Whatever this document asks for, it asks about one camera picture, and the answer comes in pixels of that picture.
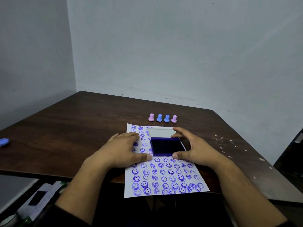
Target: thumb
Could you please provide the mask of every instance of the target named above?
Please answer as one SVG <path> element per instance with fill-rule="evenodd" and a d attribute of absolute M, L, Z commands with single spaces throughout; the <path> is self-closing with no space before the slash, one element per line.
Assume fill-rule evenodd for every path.
<path fill-rule="evenodd" d="M 190 150 L 189 151 L 178 151 L 178 152 L 175 152 L 172 154 L 172 158 L 189 160 L 189 154 L 190 154 Z"/>
<path fill-rule="evenodd" d="M 137 154 L 137 153 L 134 153 L 134 161 L 136 163 L 138 162 L 146 162 L 146 161 L 149 161 L 152 159 L 152 156 L 150 154 Z"/>

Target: tabletop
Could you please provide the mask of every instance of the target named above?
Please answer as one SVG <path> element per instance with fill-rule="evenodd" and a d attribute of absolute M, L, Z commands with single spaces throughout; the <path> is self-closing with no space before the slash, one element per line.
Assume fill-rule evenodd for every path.
<path fill-rule="evenodd" d="M 150 122 L 150 113 L 177 115 L 177 123 Z M 1 130 L 10 144 L 0 149 L 0 173 L 71 179 L 127 123 L 184 127 L 233 160 L 268 199 L 303 203 L 303 194 L 213 110 L 83 91 Z M 221 193 L 216 174 L 197 167 L 210 192 Z M 124 173 L 112 169 L 107 180 L 124 183 Z"/>

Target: sleeve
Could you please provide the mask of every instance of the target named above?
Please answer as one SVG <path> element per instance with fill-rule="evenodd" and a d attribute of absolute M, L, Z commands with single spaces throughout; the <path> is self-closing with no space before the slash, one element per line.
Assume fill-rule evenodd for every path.
<path fill-rule="evenodd" d="M 35 225 L 36 227 L 53 227 L 53 226 L 90 226 L 80 218 L 66 212 L 58 206 L 51 206 L 44 216 Z"/>
<path fill-rule="evenodd" d="M 287 221 L 284 222 L 283 224 L 278 225 L 277 227 L 297 227 L 294 223 Z"/>

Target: gray wall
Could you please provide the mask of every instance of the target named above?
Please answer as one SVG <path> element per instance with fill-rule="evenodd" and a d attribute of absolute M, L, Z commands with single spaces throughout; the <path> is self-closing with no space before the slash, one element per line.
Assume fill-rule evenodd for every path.
<path fill-rule="evenodd" d="M 302 129 L 303 0 L 67 1 L 77 91 L 212 109 L 272 164 Z"/>
<path fill-rule="evenodd" d="M 75 92 L 66 0 L 0 0 L 0 129 Z M 33 180 L 0 175 L 0 211 Z"/>

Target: hand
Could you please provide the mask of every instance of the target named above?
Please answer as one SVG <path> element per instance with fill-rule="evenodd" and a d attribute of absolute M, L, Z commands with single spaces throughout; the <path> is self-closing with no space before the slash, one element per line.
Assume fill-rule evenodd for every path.
<path fill-rule="evenodd" d="M 199 165 L 215 167 L 221 160 L 228 160 L 224 155 L 212 148 L 204 139 L 195 136 L 181 127 L 173 127 L 176 134 L 172 138 L 187 138 L 190 141 L 191 150 L 179 151 L 172 154 L 174 159 L 186 159 Z"/>
<path fill-rule="evenodd" d="M 133 143 L 139 139 L 135 132 L 115 134 L 107 143 L 87 160 L 90 164 L 106 164 L 108 168 L 123 168 L 137 162 L 149 161 L 149 154 L 137 154 L 131 152 Z"/>

